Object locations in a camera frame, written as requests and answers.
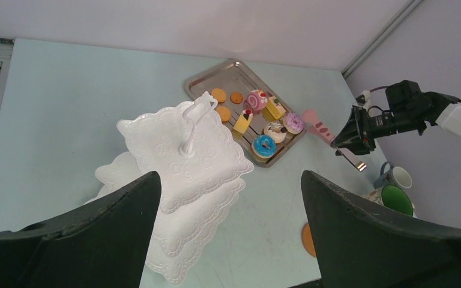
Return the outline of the purple sprinkled donut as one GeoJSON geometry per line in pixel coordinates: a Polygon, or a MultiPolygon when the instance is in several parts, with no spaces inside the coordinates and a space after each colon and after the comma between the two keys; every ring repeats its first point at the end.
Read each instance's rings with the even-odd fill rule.
{"type": "Polygon", "coordinates": [[[284,114],[282,117],[282,123],[291,134],[300,134],[305,127],[305,122],[300,115],[293,112],[284,114]]]}

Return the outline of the pink swiss roll cake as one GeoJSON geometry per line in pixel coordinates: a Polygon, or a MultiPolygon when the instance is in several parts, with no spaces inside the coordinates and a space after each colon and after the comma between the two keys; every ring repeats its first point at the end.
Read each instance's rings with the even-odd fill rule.
{"type": "Polygon", "coordinates": [[[248,96],[244,99],[243,108],[244,110],[250,110],[253,114],[261,112],[268,103],[268,97],[266,93],[261,89],[251,91],[248,96]]]}

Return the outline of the yellow cake slice with cherry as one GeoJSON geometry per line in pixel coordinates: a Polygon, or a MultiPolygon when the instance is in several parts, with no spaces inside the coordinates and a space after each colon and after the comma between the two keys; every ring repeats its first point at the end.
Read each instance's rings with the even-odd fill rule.
{"type": "Polygon", "coordinates": [[[238,119],[236,120],[233,130],[240,133],[244,134],[246,130],[249,128],[250,123],[253,119],[253,112],[250,109],[245,109],[241,112],[239,115],[238,119]]]}

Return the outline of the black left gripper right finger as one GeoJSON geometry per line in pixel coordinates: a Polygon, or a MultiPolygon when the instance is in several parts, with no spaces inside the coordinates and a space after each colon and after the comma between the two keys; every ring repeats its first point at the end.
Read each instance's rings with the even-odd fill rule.
{"type": "Polygon", "coordinates": [[[461,287],[461,229],[401,214],[310,170],[301,191],[324,287],[461,287]]]}

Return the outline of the yellow cake slice with fruit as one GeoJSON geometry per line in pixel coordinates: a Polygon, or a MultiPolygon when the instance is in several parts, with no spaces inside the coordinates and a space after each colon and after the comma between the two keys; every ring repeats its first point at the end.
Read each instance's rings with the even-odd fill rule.
{"type": "Polygon", "coordinates": [[[268,97],[266,109],[275,120],[279,120],[286,113],[286,109],[275,96],[268,97]]]}

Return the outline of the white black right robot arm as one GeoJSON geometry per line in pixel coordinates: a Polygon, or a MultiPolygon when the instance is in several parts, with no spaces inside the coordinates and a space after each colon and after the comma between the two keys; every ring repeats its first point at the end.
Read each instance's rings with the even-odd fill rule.
{"type": "Polygon", "coordinates": [[[366,155],[376,148],[376,139],[417,131],[423,135],[428,126],[439,126],[461,138],[461,99],[438,92],[423,92],[418,83],[403,80],[384,86],[388,109],[372,116],[363,107],[365,95],[351,114],[341,132],[331,141],[333,148],[366,155]]]}

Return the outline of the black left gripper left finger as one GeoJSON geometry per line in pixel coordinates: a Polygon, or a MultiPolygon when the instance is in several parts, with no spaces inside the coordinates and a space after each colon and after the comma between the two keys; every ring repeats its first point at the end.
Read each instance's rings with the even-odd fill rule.
{"type": "Polygon", "coordinates": [[[0,287],[138,287],[161,198],[149,172],[79,208],[0,232],[0,287]]]}

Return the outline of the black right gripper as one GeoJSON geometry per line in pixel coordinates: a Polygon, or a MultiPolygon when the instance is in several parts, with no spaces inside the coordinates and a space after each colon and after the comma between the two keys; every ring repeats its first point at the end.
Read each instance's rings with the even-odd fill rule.
{"type": "Polygon", "coordinates": [[[378,138],[410,131],[422,135],[426,124],[415,114],[418,110],[416,101],[421,94],[419,84],[410,80],[388,86],[385,88],[388,108],[370,106],[380,110],[380,114],[371,116],[369,109],[353,107],[347,123],[330,146],[346,148],[355,155],[366,155],[375,150],[378,138]]]}

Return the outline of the pink-tipped metal tongs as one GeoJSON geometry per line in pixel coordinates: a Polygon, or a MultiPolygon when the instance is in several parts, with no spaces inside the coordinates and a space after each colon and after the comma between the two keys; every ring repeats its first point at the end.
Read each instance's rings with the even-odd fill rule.
{"type": "MultiPolygon", "coordinates": [[[[334,133],[319,119],[318,114],[312,110],[306,110],[301,115],[302,120],[306,123],[307,132],[318,136],[328,146],[331,146],[332,141],[336,137],[334,133]]],[[[359,172],[363,172],[367,165],[361,161],[355,154],[347,148],[335,148],[336,154],[343,156],[351,163],[359,172]]]]}

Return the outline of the blue frosted donut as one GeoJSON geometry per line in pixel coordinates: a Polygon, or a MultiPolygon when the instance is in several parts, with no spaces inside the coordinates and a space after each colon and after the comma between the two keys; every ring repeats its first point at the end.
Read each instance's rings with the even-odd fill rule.
{"type": "Polygon", "coordinates": [[[252,150],[259,158],[268,159],[277,152],[277,145],[272,137],[263,134],[254,139],[252,150]]]}

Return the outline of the white chocolate donut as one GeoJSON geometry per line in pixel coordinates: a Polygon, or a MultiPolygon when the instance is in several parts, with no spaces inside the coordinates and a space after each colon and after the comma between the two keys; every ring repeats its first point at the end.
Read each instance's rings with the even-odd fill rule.
{"type": "Polygon", "coordinates": [[[263,129],[264,135],[270,136],[276,144],[285,140],[287,132],[287,128],[278,121],[269,122],[263,129]]]}

